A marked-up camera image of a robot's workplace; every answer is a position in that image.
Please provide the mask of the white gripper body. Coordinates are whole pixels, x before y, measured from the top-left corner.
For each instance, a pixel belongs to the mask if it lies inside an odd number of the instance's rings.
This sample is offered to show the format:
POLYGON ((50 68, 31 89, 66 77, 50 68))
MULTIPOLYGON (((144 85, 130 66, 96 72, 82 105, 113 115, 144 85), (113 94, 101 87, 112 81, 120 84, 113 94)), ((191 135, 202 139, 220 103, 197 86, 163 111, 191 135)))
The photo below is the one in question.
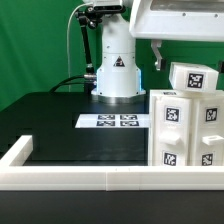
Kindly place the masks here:
POLYGON ((224 0, 134 0, 130 33, 141 39, 224 42, 224 0))

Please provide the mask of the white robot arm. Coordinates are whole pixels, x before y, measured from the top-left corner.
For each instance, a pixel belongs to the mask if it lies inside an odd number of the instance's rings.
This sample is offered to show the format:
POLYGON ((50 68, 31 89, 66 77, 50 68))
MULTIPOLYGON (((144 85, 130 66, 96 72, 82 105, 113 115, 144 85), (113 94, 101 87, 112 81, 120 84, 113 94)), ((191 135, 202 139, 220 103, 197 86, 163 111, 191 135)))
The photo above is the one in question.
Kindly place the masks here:
POLYGON ((145 93, 135 64, 138 39, 155 54, 164 40, 224 42, 224 0, 83 0, 102 20, 102 64, 92 96, 126 102, 145 93))

